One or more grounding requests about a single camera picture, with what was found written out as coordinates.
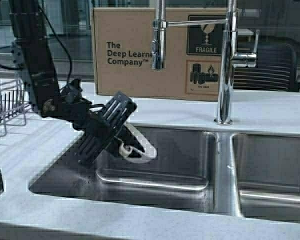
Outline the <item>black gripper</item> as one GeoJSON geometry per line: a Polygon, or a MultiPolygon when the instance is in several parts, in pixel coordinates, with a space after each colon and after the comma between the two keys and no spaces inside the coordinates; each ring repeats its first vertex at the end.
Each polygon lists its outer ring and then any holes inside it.
{"type": "Polygon", "coordinates": [[[103,151],[116,158],[141,157],[145,148],[131,129],[133,125],[125,124],[136,109],[137,104],[122,91],[104,105],[89,104],[84,121],[74,124],[74,129],[83,132],[76,152],[78,163],[93,165],[103,151]]]}

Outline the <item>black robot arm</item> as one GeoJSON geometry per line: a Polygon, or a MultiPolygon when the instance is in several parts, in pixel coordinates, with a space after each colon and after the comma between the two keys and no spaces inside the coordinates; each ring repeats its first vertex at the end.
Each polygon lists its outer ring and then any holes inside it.
{"type": "Polygon", "coordinates": [[[11,0],[15,69],[28,92],[32,110],[42,118],[63,120],[83,132],[79,163],[91,165],[103,152],[135,164],[155,158],[156,150],[128,122],[136,103],[117,92],[106,104],[94,104],[82,95],[80,79],[60,87],[49,47],[46,15],[36,0],[11,0]]]}

